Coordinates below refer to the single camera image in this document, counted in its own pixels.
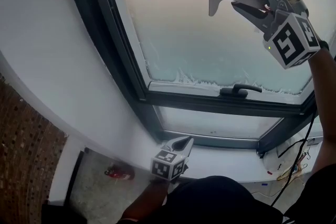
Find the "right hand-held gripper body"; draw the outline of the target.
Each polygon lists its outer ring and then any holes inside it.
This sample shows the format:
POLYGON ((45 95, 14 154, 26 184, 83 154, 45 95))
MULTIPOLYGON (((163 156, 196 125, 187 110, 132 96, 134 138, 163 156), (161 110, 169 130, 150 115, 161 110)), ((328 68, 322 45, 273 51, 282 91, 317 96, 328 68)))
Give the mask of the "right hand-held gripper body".
POLYGON ((299 66, 320 50, 303 0, 276 0, 265 48, 284 69, 299 66))

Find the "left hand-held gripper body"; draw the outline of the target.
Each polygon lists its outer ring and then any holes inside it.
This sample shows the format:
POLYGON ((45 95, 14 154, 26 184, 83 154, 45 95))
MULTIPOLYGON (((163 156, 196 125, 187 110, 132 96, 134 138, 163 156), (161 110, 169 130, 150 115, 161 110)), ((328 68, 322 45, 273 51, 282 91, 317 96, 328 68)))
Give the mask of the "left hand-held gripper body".
POLYGON ((187 162, 187 156, 174 152, 164 145, 151 159, 150 172, 156 177, 171 182, 184 173, 187 162))

